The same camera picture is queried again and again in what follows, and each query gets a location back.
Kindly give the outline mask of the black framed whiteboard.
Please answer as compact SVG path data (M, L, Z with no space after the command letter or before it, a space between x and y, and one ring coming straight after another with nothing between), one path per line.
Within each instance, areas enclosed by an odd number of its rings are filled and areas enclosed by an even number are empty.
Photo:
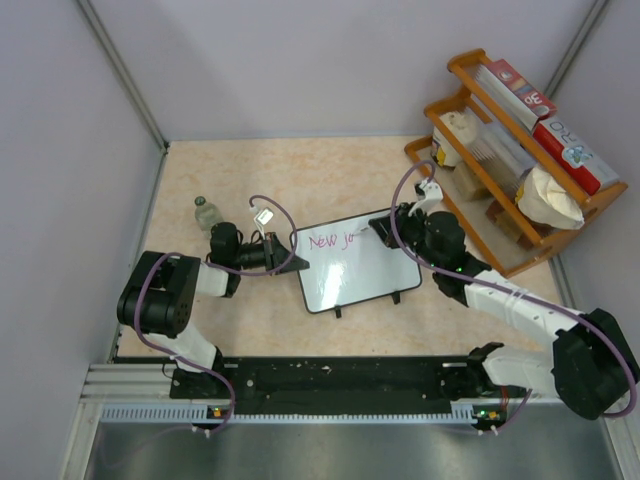
M311 314L341 310L353 304L400 294L422 284L418 264L400 249L389 249L368 227L372 218L389 214L387 209L304 227L297 231L296 255L310 268L298 272L303 301Z

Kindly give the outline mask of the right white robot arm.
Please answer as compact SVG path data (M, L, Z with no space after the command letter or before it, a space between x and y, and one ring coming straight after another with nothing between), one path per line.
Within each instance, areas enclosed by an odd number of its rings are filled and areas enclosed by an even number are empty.
M478 363L466 372L474 393L487 396L500 386L518 386L555 396L588 420L633 412L639 365L612 314L569 309L517 287L467 250L465 232L450 212L426 214L403 203L368 225L385 246L430 269L445 296L495 316L542 346L540 352L502 344L475 350Z

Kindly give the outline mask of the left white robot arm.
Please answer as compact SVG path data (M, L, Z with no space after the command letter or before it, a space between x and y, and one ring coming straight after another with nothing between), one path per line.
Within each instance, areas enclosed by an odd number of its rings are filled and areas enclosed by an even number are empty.
M219 349L190 321L195 297L233 297L242 271L284 274L309 268L275 233L255 232L246 242L235 224L221 222L211 228L205 260L144 252L118 300L117 319L173 357L179 368L193 372L192 384L203 395L216 396L226 387L227 374L219 366Z

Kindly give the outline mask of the magenta capped marker pen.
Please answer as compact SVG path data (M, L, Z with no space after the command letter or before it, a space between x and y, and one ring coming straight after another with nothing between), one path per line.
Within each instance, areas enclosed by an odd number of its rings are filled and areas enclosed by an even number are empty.
M372 229L370 227L365 227L362 229L359 229L358 231L354 232L352 235L353 237L359 237L361 235L366 235L368 232L371 232Z

